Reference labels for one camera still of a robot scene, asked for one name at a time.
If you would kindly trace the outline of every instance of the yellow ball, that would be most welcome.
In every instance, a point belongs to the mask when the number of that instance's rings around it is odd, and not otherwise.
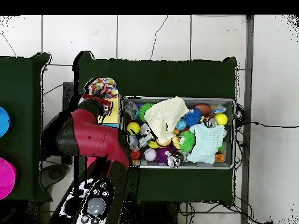
[[[131,135],[136,135],[139,133],[140,131],[140,126],[136,123],[136,122],[131,122],[129,123],[128,127],[127,127],[127,131],[131,134]]]
[[[227,124],[227,116],[223,113],[218,113],[214,117],[217,120],[218,125],[226,125]]]

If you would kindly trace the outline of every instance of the light blue cloth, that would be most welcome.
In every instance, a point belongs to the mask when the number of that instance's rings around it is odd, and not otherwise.
[[[189,130],[195,134],[195,146],[191,154],[187,156],[187,160],[213,164],[215,154],[222,145],[224,126],[217,125],[214,128],[207,128],[204,123],[201,123],[190,127]]]

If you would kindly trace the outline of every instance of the purple ball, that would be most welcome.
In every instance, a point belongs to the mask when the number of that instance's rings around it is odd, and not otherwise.
[[[166,163],[167,161],[167,155],[165,154],[166,151],[169,151],[171,154],[175,153],[176,148],[172,143],[170,143],[166,148],[161,149],[158,148],[157,150],[157,156],[156,156],[156,161],[159,163]]]

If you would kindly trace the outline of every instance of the dark green panel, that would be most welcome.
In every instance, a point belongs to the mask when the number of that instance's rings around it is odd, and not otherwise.
[[[92,78],[111,77],[122,96],[235,99],[236,65],[235,58],[223,62],[101,60],[85,52],[79,57],[79,91],[84,92],[84,85]],[[140,169],[138,200],[221,200],[231,205],[232,172],[232,169]]]
[[[11,117],[9,131],[0,138],[0,157],[17,172],[8,200],[49,200],[39,184],[42,68],[50,55],[34,58],[0,57],[0,106]]]

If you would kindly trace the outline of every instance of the green spiky ball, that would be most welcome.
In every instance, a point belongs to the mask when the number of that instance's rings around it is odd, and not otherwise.
[[[184,152],[190,152],[194,145],[194,134],[191,131],[183,131],[179,134],[179,137],[184,137],[185,141],[183,144],[180,144],[180,148]]]
[[[145,103],[143,104],[140,109],[139,109],[139,118],[141,119],[142,122],[146,122],[145,119],[144,119],[144,114],[145,112],[150,109],[154,104],[152,103]]]

